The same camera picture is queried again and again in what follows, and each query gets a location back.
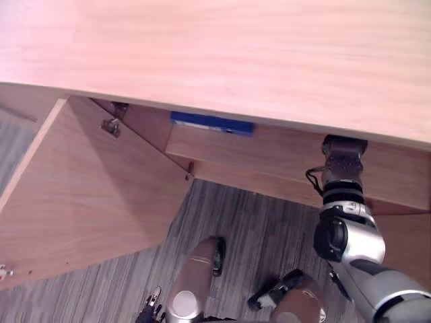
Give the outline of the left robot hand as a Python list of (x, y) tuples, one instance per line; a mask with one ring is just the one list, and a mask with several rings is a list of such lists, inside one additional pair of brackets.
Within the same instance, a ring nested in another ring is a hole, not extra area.
[(157, 305), (157, 301), (161, 295), (162, 289), (157, 286), (145, 301), (143, 309), (140, 311), (135, 323), (158, 323), (163, 322), (166, 313), (163, 312), (161, 316), (159, 313), (162, 309), (162, 304)]

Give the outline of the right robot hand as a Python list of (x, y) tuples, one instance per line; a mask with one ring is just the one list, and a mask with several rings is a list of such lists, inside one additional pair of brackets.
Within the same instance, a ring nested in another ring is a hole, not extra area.
[(361, 158), (367, 147), (367, 140), (327, 135), (322, 144), (322, 152), (325, 156), (323, 184), (338, 181), (362, 184)]

